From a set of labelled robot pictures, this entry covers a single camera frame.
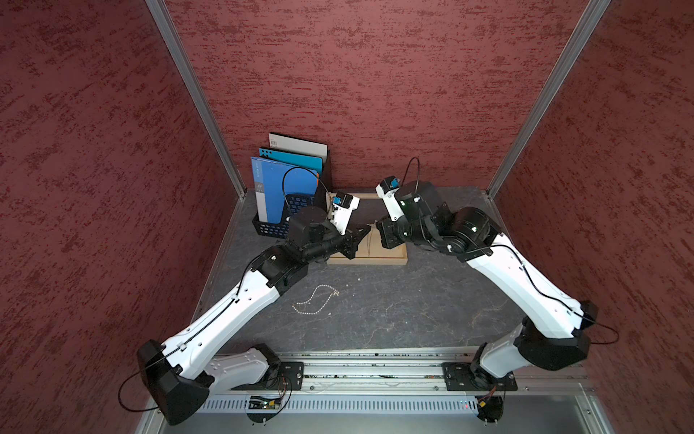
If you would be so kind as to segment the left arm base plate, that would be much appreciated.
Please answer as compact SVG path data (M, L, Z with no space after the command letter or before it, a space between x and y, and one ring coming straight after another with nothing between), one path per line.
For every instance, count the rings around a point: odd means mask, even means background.
M261 379L253 384L234 388L235 391L276 391L302 389L305 364L302 362L273 363Z

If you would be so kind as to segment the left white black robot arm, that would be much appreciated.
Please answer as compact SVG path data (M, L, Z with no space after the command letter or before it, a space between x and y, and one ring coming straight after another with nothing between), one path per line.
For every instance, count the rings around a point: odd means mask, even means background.
M213 307L163 343L141 345L137 374L168 424L189 419L212 394L280 381L280 361L266 345L234 356L218 352L253 316L305 278L310 263L336 253L354 259L371 229L348 217L330 220L315 206L301 209L288 221L287 238L251 260L240 282Z

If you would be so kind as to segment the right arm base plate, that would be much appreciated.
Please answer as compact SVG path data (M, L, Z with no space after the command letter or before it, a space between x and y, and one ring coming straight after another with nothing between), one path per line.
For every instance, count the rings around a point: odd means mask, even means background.
M488 374L482 368L473 369L471 363L443 363L443 377L448 392L517 392L518 385L512 373L502 378Z

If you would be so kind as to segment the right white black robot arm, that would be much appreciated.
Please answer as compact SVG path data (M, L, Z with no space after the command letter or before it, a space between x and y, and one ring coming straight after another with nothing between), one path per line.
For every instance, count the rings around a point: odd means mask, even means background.
M456 212L429 182L401 184L394 176L376 187L387 216L376 224L381 244L411 243L457 258L482 273L524 313L522 323L493 343L481 345L469 367L482 387L512 371L535 366L558 371L585 360L597 307L564 293L531 265L483 210Z

